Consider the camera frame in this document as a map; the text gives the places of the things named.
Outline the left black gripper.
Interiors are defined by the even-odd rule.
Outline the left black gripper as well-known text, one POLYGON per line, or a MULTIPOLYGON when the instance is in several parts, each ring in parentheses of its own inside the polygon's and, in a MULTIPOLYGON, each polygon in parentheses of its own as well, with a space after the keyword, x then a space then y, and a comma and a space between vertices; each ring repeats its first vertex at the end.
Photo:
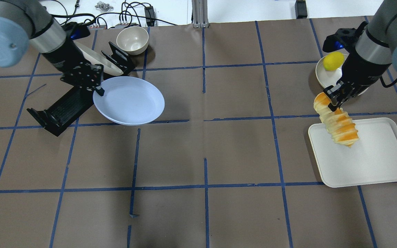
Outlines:
POLYGON ((51 52, 42 54, 49 63, 62 72, 61 80, 87 91, 96 91, 101 97, 105 90, 101 87, 103 65, 87 61, 79 48, 69 38, 51 52))

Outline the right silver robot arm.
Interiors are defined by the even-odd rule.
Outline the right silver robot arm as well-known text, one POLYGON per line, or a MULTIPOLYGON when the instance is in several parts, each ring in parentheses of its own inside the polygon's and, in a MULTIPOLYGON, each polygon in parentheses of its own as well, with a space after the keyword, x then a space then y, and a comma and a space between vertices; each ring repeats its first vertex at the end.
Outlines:
POLYGON ((362 22, 356 29, 338 29, 326 37, 324 52, 340 48, 349 53, 342 76, 324 89, 332 111, 380 80, 389 66, 397 71, 397 0, 383 1, 370 22, 362 22))

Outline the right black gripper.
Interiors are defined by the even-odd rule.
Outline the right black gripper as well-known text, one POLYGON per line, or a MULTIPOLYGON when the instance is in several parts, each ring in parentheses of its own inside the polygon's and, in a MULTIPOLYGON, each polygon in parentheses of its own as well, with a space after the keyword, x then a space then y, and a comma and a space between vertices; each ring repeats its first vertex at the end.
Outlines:
POLYGON ((366 61, 356 52, 349 53, 341 69, 342 76, 336 84, 323 90, 330 98, 328 107, 331 111, 361 94, 383 75, 382 64, 366 61))

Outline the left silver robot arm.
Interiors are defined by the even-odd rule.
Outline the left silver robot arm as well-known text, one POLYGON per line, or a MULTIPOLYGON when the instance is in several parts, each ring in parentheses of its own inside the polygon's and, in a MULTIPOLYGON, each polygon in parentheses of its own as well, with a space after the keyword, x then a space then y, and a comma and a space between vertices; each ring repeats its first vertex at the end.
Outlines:
POLYGON ((60 135, 91 102, 100 69, 85 60, 70 35, 36 0, 0 0, 0 71, 21 62, 19 77, 0 78, 0 248, 52 247, 61 203, 52 171, 64 164, 57 143, 19 124, 40 56, 64 73, 73 88, 51 108, 26 111, 60 135))

